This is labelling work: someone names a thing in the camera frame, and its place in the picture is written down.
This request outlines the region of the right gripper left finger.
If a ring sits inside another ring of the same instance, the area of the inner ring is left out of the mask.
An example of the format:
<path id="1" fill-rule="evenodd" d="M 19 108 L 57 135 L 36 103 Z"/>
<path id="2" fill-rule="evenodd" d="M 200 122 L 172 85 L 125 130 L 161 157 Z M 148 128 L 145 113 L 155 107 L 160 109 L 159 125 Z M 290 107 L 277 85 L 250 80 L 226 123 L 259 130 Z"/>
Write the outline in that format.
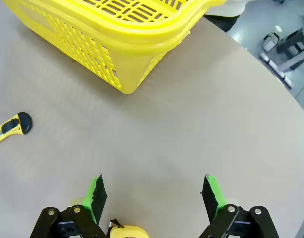
<path id="1" fill-rule="evenodd" d="M 107 194 L 102 175 L 95 177 L 81 204 L 59 211 L 44 208 L 30 235 L 32 238 L 105 238 L 99 221 Z"/>

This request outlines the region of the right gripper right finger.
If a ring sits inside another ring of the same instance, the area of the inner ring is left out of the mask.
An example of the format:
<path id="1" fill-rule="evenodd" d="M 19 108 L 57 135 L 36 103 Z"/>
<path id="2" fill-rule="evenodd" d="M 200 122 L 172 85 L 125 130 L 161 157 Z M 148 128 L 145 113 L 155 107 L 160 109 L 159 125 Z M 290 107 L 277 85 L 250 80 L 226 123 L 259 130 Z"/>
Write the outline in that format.
<path id="1" fill-rule="evenodd" d="M 204 201 L 209 225 L 201 238 L 278 238 L 278 232 L 264 206 L 245 210 L 235 204 L 228 204 L 213 175 L 204 177 L 201 195 Z"/>

